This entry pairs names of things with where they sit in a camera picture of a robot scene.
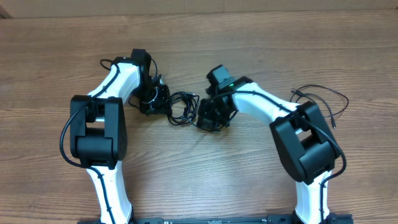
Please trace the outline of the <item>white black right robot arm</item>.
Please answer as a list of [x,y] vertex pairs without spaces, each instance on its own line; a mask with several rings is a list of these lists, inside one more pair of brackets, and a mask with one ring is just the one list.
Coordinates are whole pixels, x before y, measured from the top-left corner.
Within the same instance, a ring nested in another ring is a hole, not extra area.
[[345,164],[338,172],[333,169],[338,158],[346,157],[318,105],[282,100],[247,77],[210,78],[209,83],[209,97],[198,110],[198,127],[217,131],[238,112],[268,125],[280,162],[296,183],[296,222],[336,222],[327,205],[328,183],[345,171]]

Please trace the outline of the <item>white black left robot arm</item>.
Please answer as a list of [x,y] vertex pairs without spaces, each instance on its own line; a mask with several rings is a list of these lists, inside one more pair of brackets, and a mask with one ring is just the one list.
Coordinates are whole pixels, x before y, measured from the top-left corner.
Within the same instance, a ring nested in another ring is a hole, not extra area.
[[146,115],[167,114],[170,93],[158,73],[151,76],[154,63],[144,49],[133,49],[128,57],[110,60],[108,76],[87,95],[70,101],[70,118],[60,135],[70,135],[73,162],[60,148],[62,157],[90,175],[101,208],[97,223],[134,223],[134,210],[127,197],[123,159],[127,151],[124,105],[130,98],[139,100],[138,109]]

